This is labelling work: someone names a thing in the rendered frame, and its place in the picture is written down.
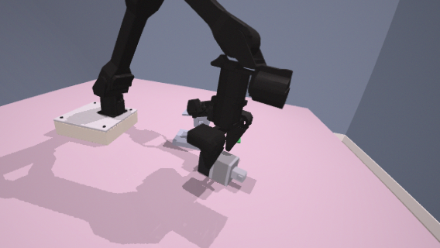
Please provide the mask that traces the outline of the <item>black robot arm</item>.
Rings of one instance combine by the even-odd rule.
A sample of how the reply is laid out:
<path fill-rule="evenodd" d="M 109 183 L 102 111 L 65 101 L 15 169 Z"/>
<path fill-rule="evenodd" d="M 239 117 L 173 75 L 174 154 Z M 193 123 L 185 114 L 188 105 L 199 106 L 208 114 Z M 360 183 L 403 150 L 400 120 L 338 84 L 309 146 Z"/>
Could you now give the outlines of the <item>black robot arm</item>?
<path fill-rule="evenodd" d="M 225 54 L 211 62 L 211 66 L 221 68 L 217 92 L 233 98 L 245 98 L 248 89 L 253 101 L 283 109 L 293 71 L 266 65 L 258 32 L 216 0 L 185 1 L 209 25 L 216 43 Z M 134 79 L 130 64 L 147 19 L 159 10 L 163 2 L 125 0 L 127 9 L 111 60 L 101 69 L 92 87 L 93 93 L 100 97 L 99 115 L 115 118 L 128 111 L 125 110 L 123 93 L 128 93 Z M 199 98 L 190 99 L 187 113 L 193 119 L 207 116 L 207 120 L 213 121 L 215 103 L 211 100 L 201 102 Z"/>

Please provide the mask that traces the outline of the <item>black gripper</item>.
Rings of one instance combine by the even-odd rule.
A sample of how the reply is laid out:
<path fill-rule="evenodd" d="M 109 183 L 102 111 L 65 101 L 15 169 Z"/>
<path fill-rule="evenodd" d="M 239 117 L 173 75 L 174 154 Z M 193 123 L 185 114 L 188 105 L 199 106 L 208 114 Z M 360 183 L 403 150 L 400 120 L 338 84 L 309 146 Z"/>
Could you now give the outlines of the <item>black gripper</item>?
<path fill-rule="evenodd" d="M 214 127 L 204 123 L 187 131 L 187 143 L 200 149 L 205 168 L 210 170 L 224 150 L 230 151 L 253 121 L 251 112 L 243 110 L 248 100 L 221 95 L 211 97 L 215 103 Z M 244 121 L 246 124 L 244 124 Z M 226 134 L 226 136 L 225 136 Z"/>

